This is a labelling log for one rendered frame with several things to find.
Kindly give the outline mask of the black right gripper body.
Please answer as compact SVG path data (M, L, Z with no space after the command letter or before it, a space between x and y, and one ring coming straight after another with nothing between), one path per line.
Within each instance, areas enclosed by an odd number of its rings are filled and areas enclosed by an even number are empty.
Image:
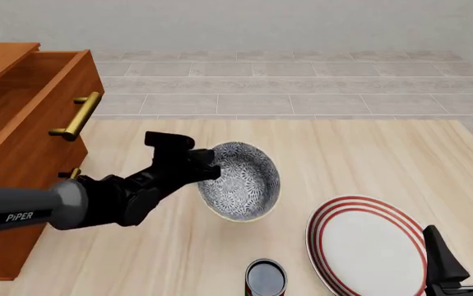
M473 285L462 285L458 281L428 281L426 296L473 296Z

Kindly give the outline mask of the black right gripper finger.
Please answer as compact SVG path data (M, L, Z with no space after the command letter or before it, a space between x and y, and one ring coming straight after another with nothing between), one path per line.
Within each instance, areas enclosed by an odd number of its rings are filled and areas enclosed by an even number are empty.
M434 225L427 226L423 236L427 253L427 283L461 283L470 277Z

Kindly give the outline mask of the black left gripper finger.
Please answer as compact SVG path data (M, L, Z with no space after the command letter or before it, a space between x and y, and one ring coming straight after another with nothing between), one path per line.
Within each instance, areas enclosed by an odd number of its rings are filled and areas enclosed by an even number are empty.
M189 150L188 158L202 165L211 165L215 159L215 152L208 149Z
M196 169L195 172L195 181L196 182L203 182L206 180L216 180L221 176L221 169L220 166L203 166L199 169Z

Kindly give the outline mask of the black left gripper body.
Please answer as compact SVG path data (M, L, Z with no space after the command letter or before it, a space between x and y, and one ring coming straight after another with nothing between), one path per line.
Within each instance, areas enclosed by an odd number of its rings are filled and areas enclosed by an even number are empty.
M157 187L182 187L202 181L202 150L170 150L155 148L152 160Z

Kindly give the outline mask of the white plate with red rings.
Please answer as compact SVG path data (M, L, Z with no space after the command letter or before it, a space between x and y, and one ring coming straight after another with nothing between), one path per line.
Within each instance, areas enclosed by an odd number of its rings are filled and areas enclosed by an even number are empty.
M426 296L423 227L385 201L325 200L308 219L305 244L333 296Z

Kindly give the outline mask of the black white patterned bowl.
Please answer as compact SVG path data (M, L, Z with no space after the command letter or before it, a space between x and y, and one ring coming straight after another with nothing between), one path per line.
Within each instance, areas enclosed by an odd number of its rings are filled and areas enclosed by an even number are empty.
M270 157L244 142L225 142L212 150L220 177L197 185L206 205L223 219L235 222L255 221L272 211L279 199L281 179Z

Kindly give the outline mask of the dark tin with printed label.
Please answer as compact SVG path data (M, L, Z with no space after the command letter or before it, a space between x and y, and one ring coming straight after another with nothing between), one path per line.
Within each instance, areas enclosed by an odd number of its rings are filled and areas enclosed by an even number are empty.
M245 272L245 296L285 296L287 275L276 261L261 258Z

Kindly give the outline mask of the open wooden drawer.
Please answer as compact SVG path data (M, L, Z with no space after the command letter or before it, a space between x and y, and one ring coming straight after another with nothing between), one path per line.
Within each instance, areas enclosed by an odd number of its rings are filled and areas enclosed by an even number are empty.
M0 147L63 140L49 130L67 127L82 106L73 99L92 92L104 95L90 51L30 53L0 78Z

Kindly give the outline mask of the closed wooden drawer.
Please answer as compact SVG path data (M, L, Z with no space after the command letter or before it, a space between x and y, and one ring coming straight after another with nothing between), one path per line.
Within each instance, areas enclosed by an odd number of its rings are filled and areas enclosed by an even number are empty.
M45 189L80 167L88 151L80 139L0 147L0 187Z

